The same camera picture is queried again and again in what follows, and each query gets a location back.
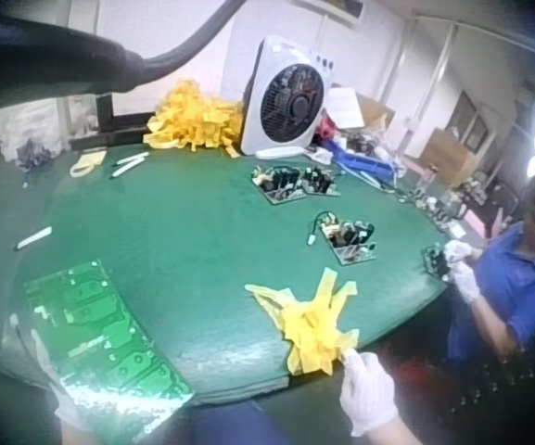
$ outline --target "white marker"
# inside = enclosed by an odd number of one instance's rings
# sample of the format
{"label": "white marker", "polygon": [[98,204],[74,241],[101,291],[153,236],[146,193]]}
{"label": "white marker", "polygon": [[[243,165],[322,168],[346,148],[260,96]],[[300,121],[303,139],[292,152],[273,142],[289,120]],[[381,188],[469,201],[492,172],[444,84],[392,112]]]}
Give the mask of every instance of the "white marker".
{"label": "white marker", "polygon": [[136,165],[139,165],[141,164],[144,160],[146,160],[146,158],[142,158],[141,156],[138,157],[136,160],[132,160],[131,162],[129,162],[128,164],[126,165],[123,165],[121,168],[119,168],[118,170],[116,170],[114,173],[112,173],[109,177],[109,179],[114,179],[118,176],[121,176],[123,173],[127,172],[128,170],[132,169],[133,167],[135,167]]}
{"label": "white marker", "polygon": [[45,236],[51,235],[52,232],[53,232],[52,227],[47,227],[41,230],[38,234],[34,234],[20,241],[18,245],[14,247],[14,250],[20,250],[21,248],[25,248],[26,246],[33,243],[34,241],[38,241],[39,239],[44,238]]}
{"label": "white marker", "polygon": [[144,151],[143,153],[139,153],[137,155],[130,156],[129,158],[120,159],[120,160],[118,160],[117,162],[115,162],[113,164],[113,167],[119,167],[122,164],[127,164],[127,163],[131,162],[132,160],[137,160],[139,158],[145,158],[148,155],[149,155],[149,151]]}

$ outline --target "white fan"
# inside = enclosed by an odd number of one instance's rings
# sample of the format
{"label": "white fan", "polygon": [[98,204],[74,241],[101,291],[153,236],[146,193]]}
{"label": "white fan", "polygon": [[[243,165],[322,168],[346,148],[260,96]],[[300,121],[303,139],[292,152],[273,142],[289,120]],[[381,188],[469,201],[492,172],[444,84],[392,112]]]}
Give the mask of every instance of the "white fan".
{"label": "white fan", "polygon": [[265,37],[245,92],[240,151],[260,158],[301,153],[321,119],[333,67],[308,48]]}

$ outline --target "white glove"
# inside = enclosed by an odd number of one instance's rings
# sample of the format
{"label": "white glove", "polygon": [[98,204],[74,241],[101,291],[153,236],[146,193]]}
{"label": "white glove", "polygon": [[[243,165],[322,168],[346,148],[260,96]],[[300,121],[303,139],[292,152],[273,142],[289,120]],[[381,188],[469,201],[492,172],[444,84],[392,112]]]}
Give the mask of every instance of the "white glove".
{"label": "white glove", "polygon": [[463,261],[473,254],[473,249],[467,243],[454,239],[444,246],[444,256],[449,264]]}
{"label": "white glove", "polygon": [[459,288],[459,292],[465,303],[471,304],[479,298],[481,293],[479,292],[478,282],[475,279],[473,269],[464,262],[459,261],[451,267],[451,277]]}
{"label": "white glove", "polygon": [[376,354],[343,354],[345,375],[341,388],[341,408],[353,424],[355,438],[383,426],[399,415],[395,405],[395,382],[382,368]]}
{"label": "white glove", "polygon": [[[46,374],[53,379],[53,381],[61,385],[59,376],[51,364],[51,359],[48,356],[48,351],[46,350],[45,344],[34,329],[31,331],[31,336],[34,340],[36,360],[38,364],[40,364],[41,368],[43,368],[43,371],[45,371]],[[55,410],[55,415],[63,422],[70,424],[77,429],[81,429],[81,431],[91,431],[76,410],[75,404],[73,404],[73,401],[71,401],[70,396],[68,396],[65,392],[61,392],[59,388],[57,388],[57,385],[51,384],[51,388],[53,389],[53,393],[55,394],[55,397],[57,397],[57,401],[59,403],[58,408]]]}

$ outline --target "bare green pcb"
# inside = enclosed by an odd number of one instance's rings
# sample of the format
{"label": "bare green pcb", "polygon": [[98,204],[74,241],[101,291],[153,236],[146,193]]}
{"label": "bare green pcb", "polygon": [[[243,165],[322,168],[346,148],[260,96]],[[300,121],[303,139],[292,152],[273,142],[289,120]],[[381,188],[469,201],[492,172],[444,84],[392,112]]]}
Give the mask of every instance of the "bare green pcb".
{"label": "bare green pcb", "polygon": [[62,387],[103,442],[136,443],[193,397],[100,261],[32,281],[25,290],[33,328]]}

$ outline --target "green table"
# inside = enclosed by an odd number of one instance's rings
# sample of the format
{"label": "green table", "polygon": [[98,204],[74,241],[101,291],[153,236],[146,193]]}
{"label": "green table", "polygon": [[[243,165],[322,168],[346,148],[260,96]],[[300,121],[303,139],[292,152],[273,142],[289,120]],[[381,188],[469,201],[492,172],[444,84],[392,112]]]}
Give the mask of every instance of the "green table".
{"label": "green table", "polygon": [[[0,368],[40,378],[6,327],[23,299],[23,283],[94,259],[103,261],[134,316],[199,401],[239,399],[287,384],[289,345],[245,284],[289,286],[297,298],[311,299],[324,268],[339,271],[338,285],[355,280],[359,291],[339,328],[360,328],[362,346],[444,288],[424,273],[420,254],[444,236],[413,206],[354,177],[339,178],[342,197],[272,206],[248,178],[256,159],[170,150],[151,153],[110,181],[113,161],[141,148],[111,150],[103,166],[80,179],[69,176],[75,154],[26,178],[0,157]],[[321,210],[372,222],[377,260],[341,267],[320,236],[307,246]],[[49,225],[51,236],[12,250]]]}

